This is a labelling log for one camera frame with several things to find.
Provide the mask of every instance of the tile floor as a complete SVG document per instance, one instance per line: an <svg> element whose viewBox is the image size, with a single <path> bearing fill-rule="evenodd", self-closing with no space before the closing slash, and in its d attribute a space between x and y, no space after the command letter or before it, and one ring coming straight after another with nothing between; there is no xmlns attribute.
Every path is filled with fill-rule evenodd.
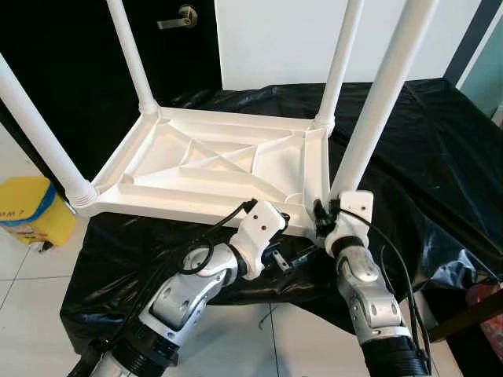
<svg viewBox="0 0 503 377"><path fill-rule="evenodd" d="M70 242L45 254L0 231L0 370L3 377L66 376L78 360L59 309L82 245L80 218ZM433 345L435 375L461 373L445 342ZM353 335L289 304L208 307L169 377L328 377L368 375Z"/></svg>

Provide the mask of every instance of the white plastic leg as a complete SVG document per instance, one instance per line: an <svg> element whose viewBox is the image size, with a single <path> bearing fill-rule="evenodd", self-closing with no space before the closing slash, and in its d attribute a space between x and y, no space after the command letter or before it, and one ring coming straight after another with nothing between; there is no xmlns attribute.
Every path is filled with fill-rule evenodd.
<svg viewBox="0 0 503 377"><path fill-rule="evenodd" d="M134 88L140 101L139 108L142 114L154 114L158 104L150 90L149 81L141 63L140 53L134 42L133 32L127 20L126 10L121 0L107 0L113 24L119 36L120 46L126 58L127 67L133 79Z"/></svg>
<svg viewBox="0 0 503 377"><path fill-rule="evenodd" d="M85 207L95 201L96 189L80 174L1 54L0 98L63 185L70 203Z"/></svg>
<svg viewBox="0 0 503 377"><path fill-rule="evenodd" d="M365 0L348 0L347 2L343 25L340 29L336 51L330 65L329 77L321 99L320 110L314 118L314 123L317 126L327 127L329 136L335 126L334 112L336 111L340 87L343 85L344 74L346 73L364 3Z"/></svg>
<svg viewBox="0 0 503 377"><path fill-rule="evenodd" d="M342 191L358 188L437 2L409 0L406 3L332 183L330 199L336 199Z"/></svg>

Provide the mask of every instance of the door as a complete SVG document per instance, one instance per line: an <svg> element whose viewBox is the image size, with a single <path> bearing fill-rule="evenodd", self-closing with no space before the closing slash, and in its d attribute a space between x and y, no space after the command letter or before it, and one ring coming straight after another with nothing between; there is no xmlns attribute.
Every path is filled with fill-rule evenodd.
<svg viewBox="0 0 503 377"><path fill-rule="evenodd" d="M194 27L157 25L180 18L181 1L124 0L152 92L163 106L187 91L222 88L213 1L191 3ZM4 0L0 10L0 51L75 165L92 180L139 114L106 1ZM0 122L43 165L5 106Z"/></svg>

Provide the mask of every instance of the black plastic sheet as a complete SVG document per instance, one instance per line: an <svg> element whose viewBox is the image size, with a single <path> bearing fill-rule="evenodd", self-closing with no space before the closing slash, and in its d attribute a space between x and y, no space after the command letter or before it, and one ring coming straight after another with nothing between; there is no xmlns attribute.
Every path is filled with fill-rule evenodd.
<svg viewBox="0 0 503 377"><path fill-rule="evenodd" d="M345 84L329 139L333 178L358 119L369 84ZM241 92L181 96L178 107L312 119L323 85L268 86ZM480 264L503 273L503 132L444 79L407 82L377 145L360 188L374 193L373 224L396 244L416 287L463 289ZM158 265L161 251L197 237L207 225L99 214L90 220L83 249L61 308L75 351L113 334ZM222 229L214 241L227 241ZM383 241L372 232L378 258ZM352 331L346 303L336 290L333 260L309 240L283 236L281 253L296 268L283 276L275 264L252 282L238 280L214 305L294 302ZM398 297L404 283L389 250L384 262ZM174 273L166 271L167 278Z"/></svg>

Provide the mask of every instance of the yellow bucket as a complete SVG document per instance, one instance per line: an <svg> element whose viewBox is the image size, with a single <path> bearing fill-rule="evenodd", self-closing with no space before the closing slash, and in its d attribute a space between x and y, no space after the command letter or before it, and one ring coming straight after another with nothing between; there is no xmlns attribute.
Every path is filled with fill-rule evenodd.
<svg viewBox="0 0 503 377"><path fill-rule="evenodd" d="M0 226L24 243L60 246L72 235L75 216L47 178L10 178L0 185Z"/></svg>

